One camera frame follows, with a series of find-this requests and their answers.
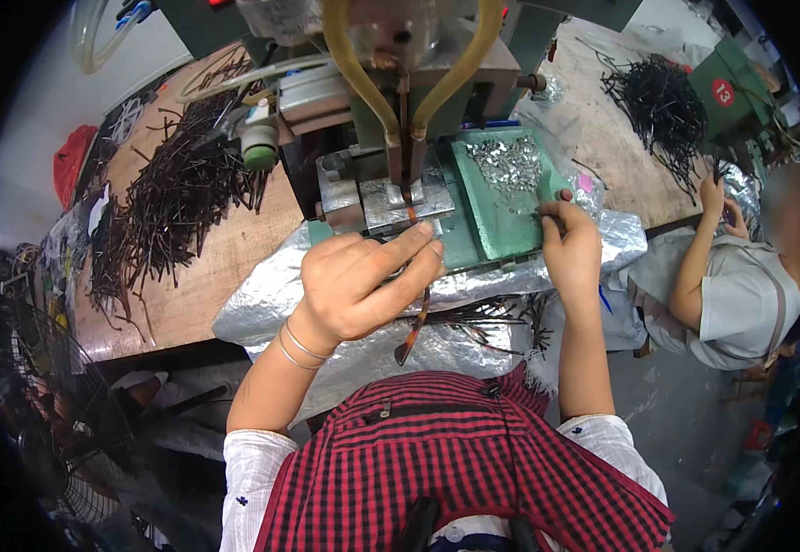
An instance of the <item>concrete floor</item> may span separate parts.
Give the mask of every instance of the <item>concrete floor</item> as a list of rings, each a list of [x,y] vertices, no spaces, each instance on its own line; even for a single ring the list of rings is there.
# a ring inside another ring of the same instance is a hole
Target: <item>concrete floor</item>
[[[735,374],[692,357],[657,350],[634,359],[622,351],[608,356],[608,367],[615,411],[667,490],[676,515],[674,549],[697,550],[731,502],[723,495],[723,482],[737,460],[749,419],[760,416],[764,405],[754,399],[720,404],[721,397],[736,393]],[[556,402],[548,421],[559,421]]]

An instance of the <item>bracelet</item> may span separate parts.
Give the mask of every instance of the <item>bracelet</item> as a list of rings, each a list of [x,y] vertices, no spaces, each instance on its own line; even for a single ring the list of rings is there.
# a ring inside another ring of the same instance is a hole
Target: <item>bracelet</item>
[[[302,350],[302,352],[306,353],[306,355],[308,355],[310,357],[315,357],[316,359],[321,359],[321,360],[326,360],[329,357],[333,356],[331,354],[328,354],[325,357],[321,356],[321,355],[318,355],[316,352],[312,352],[309,349],[307,349],[304,345],[302,345],[298,341],[298,339],[296,339],[296,336],[293,336],[292,332],[290,331],[290,317],[287,317],[286,321],[284,321],[284,327],[287,328],[287,335],[290,336],[290,339],[292,339],[293,344],[296,347],[300,348]]]
[[[320,361],[320,362],[319,362],[319,363],[318,363],[316,366],[307,366],[307,365],[305,365],[305,364],[302,364],[302,363],[301,363],[301,362],[299,362],[298,360],[296,360],[296,359],[293,359],[293,358],[290,356],[290,354],[287,352],[287,348],[284,346],[284,336],[282,336],[282,335],[281,335],[281,329],[278,329],[278,330],[277,330],[277,343],[278,343],[278,344],[281,346],[281,351],[284,353],[284,356],[285,356],[285,357],[286,357],[286,358],[287,358],[287,359],[288,359],[290,362],[292,362],[293,364],[295,364],[295,365],[296,365],[296,366],[298,366],[299,368],[304,368],[304,369],[306,369],[306,370],[319,370],[319,369],[320,369],[320,367],[321,367],[321,366],[323,366],[323,363],[324,363],[324,362],[326,362],[326,359],[322,359],[322,360],[321,360],[321,361]]]

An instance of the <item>white sleeve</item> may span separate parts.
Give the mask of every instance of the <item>white sleeve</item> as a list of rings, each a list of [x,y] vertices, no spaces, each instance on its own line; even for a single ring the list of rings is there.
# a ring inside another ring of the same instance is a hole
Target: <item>white sleeve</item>
[[[271,431],[240,429],[225,436],[222,552],[255,546],[277,472],[296,449],[293,439]]]
[[[572,418],[556,429],[636,481],[667,505],[664,484],[636,450],[633,436],[623,420],[608,414],[592,414]]]
[[[700,283],[700,340],[711,341],[760,328],[769,307],[777,305],[777,290],[759,267],[732,274],[704,276]],[[777,308],[772,310],[777,317]]]

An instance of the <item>pink paper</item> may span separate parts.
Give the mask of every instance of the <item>pink paper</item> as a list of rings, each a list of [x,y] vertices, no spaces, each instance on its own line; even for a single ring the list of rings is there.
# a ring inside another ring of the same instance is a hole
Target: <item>pink paper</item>
[[[577,178],[577,187],[584,190],[585,193],[591,193],[593,190],[593,179],[590,178],[589,175],[581,173],[581,176]]]

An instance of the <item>yellow rubber tube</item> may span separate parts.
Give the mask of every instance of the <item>yellow rubber tube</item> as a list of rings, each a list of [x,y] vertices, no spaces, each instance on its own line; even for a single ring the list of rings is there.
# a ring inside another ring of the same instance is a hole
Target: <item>yellow rubber tube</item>
[[[448,73],[443,75],[437,86],[425,96],[421,105],[412,116],[411,134],[416,140],[424,139],[428,134],[428,123],[431,117],[446,103],[452,94],[469,81],[473,73],[480,69],[480,63],[489,53],[489,49],[498,39],[498,33],[502,30],[502,10],[504,9],[503,0],[480,0],[477,4],[477,16],[480,20],[477,25],[477,32],[474,33],[471,43],[467,50],[461,54],[460,58],[452,65]]]
[[[389,148],[400,146],[400,124],[397,123],[394,109],[360,66],[348,40],[348,0],[326,0],[320,19],[323,38],[342,76],[379,117],[385,131],[385,144]]]

